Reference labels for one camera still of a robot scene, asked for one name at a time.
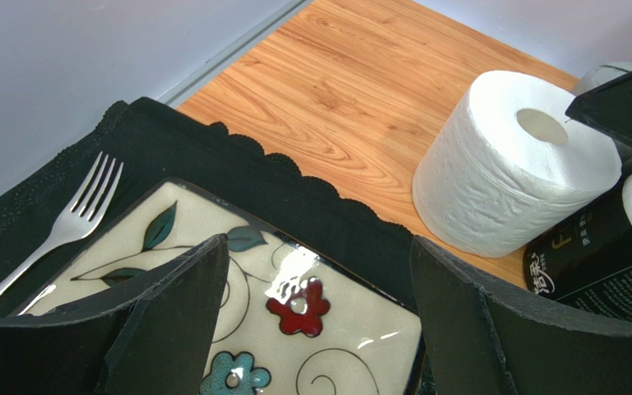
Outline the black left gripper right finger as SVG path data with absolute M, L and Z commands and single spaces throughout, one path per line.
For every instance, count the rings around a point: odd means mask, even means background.
M 632 323 L 542 298 L 432 241 L 411 278 L 440 394 L 632 394 Z

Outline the white embossed paper roll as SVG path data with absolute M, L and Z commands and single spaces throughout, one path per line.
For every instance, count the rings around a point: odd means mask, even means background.
M 499 258 L 614 187 L 616 145 L 567 116 L 573 101 L 521 72 L 478 76 L 413 176 L 426 227 L 457 249 Z

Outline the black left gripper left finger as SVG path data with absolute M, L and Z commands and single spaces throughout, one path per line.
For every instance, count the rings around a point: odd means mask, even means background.
M 196 394 L 229 268 L 214 235 L 40 316 L 0 318 L 0 394 Z

